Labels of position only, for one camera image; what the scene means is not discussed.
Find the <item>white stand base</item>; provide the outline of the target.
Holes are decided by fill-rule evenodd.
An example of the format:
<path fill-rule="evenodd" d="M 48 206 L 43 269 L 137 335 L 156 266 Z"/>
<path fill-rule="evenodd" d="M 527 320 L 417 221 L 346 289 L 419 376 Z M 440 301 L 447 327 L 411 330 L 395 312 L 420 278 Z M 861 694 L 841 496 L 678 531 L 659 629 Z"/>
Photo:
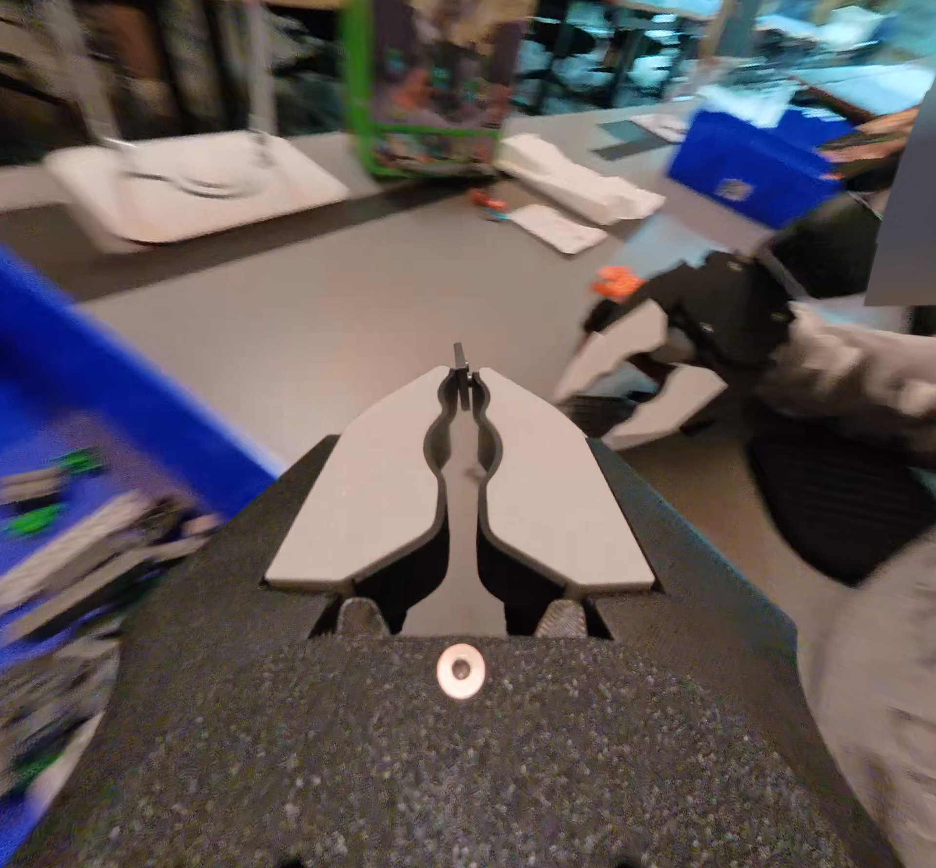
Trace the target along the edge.
<path fill-rule="evenodd" d="M 44 166 L 103 253 L 134 253 L 344 202 L 340 179 L 263 131 L 62 149 Z"/>

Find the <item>dark printed booklet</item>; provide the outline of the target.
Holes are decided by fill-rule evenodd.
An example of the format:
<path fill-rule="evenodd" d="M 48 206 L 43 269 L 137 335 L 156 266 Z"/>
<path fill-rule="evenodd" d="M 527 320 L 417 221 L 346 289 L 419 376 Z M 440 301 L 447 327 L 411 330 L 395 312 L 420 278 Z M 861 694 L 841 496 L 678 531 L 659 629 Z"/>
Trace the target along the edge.
<path fill-rule="evenodd" d="M 879 116 L 820 145 L 826 174 L 841 181 L 899 161 L 920 111 L 920 104 Z"/>

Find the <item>white crumpled paper bag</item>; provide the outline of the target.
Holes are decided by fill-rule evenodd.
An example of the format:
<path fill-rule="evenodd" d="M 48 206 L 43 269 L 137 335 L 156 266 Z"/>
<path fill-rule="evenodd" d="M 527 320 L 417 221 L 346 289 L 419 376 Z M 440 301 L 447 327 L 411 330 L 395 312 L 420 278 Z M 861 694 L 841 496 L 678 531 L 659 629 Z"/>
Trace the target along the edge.
<path fill-rule="evenodd" d="M 570 160 L 539 135 L 502 138 L 497 145 L 494 165 L 579 218 L 604 228 L 623 221 L 647 219 L 665 203 L 665 196 L 659 193 Z"/>

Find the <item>blue plastic storage bin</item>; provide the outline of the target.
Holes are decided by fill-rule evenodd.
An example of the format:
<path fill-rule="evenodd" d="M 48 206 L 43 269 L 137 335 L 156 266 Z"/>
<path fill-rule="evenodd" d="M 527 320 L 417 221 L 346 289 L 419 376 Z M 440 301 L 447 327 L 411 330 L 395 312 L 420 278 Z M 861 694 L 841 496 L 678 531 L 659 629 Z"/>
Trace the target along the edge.
<path fill-rule="evenodd" d="M 853 126 L 823 108 L 789 106 L 772 128 L 697 111 L 669 165 L 669 179 L 779 230 L 843 192 L 820 154 Z"/>
<path fill-rule="evenodd" d="M 111 695 L 71 731 L 88 734 L 56 802 L 2 804 L 2 866 L 272 866 L 288 831 L 287 713 L 270 691 L 327 606 L 275 593 L 264 572 L 330 455 L 298 477 L 236 436 L 145 359 L 86 320 L 2 252 L 2 465 L 28 471 L 94 446 L 107 472 L 80 479 L 44 542 L 130 492 L 224 518 L 123 618 Z"/>

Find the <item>colourful lego box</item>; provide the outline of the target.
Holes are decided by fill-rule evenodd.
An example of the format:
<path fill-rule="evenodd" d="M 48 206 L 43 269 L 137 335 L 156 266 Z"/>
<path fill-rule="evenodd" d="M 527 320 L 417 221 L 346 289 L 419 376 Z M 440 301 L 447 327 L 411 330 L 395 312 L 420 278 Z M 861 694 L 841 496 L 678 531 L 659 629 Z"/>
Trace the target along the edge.
<path fill-rule="evenodd" d="M 390 178 L 492 173 L 537 0 L 351 0 L 346 128 Z"/>

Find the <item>orange lego plate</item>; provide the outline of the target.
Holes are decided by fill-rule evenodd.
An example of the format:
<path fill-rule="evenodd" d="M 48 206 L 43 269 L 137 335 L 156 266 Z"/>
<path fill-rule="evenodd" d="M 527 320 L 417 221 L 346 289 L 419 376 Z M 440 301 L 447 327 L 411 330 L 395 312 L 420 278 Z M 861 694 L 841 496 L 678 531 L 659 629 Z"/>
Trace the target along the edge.
<path fill-rule="evenodd" d="M 590 290 L 604 300 L 620 303 L 633 295 L 645 282 L 626 266 L 603 266 L 591 280 Z"/>

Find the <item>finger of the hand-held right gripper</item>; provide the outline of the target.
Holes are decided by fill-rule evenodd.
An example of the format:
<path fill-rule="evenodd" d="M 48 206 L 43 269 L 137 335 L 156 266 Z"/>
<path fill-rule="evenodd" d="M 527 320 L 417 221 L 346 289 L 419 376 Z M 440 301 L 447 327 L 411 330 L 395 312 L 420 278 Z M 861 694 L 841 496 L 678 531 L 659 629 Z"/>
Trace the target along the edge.
<path fill-rule="evenodd" d="M 638 404 L 626 421 L 604 435 L 603 442 L 615 452 L 624 452 L 664 439 L 678 432 L 727 387 L 726 381 L 709 368 L 676 365 L 659 393 Z"/>
<path fill-rule="evenodd" d="M 556 401 L 584 394 L 591 385 L 630 358 L 650 354 L 667 338 L 668 315 L 648 300 L 603 331 L 591 333 L 569 361 L 554 389 Z"/>

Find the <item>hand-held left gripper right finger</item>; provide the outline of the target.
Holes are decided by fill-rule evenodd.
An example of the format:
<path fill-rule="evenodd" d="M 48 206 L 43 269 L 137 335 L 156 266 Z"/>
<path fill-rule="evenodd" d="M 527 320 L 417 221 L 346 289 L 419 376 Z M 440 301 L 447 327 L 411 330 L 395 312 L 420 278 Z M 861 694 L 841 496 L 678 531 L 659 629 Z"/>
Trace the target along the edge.
<path fill-rule="evenodd" d="M 586 434 L 490 367 L 475 372 L 476 563 L 507 633 L 532 636 L 550 605 L 647 593 L 656 575 Z"/>

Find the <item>person's right forearm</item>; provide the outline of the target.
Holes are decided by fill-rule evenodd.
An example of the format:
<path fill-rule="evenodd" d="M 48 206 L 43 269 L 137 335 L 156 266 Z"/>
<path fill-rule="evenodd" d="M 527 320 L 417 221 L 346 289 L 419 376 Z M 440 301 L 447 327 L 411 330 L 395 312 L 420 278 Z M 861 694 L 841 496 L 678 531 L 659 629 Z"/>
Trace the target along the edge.
<path fill-rule="evenodd" d="M 934 336 L 829 322 L 804 302 L 790 310 L 786 339 L 769 356 L 757 398 L 778 414 L 823 421 L 934 467 Z"/>

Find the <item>pile of lego pieces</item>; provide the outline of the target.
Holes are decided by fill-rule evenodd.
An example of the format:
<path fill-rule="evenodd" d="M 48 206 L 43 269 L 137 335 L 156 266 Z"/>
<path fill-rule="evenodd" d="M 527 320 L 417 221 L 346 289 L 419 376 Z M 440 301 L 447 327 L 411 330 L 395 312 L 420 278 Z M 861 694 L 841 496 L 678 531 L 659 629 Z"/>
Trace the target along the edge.
<path fill-rule="evenodd" d="M 86 449 L 2 479 L 3 533 L 53 532 L 2 570 L 2 804 L 48 806 L 103 720 L 127 612 L 225 523 L 185 494 L 129 489 L 62 525 L 75 485 L 103 467 Z"/>

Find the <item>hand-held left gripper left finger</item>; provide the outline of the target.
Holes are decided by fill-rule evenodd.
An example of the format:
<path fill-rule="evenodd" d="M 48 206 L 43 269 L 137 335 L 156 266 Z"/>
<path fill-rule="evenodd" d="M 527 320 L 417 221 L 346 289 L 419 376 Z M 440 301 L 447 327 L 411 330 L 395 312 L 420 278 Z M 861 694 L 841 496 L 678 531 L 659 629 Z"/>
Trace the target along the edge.
<path fill-rule="evenodd" d="M 448 571 L 442 467 L 450 423 L 449 366 L 431 368 L 360 413 L 328 454 L 265 584 L 369 598 L 399 631 Z"/>

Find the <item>white instruction sheet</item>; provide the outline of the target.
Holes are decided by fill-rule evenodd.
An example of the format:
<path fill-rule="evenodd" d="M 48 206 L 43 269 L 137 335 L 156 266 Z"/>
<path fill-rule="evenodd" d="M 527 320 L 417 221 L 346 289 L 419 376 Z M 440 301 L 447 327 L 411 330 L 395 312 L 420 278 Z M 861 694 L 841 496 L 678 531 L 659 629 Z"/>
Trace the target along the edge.
<path fill-rule="evenodd" d="M 507 213 L 507 219 L 566 256 L 589 251 L 607 238 L 603 229 L 581 224 L 569 219 L 557 209 L 545 205 L 517 208 Z"/>

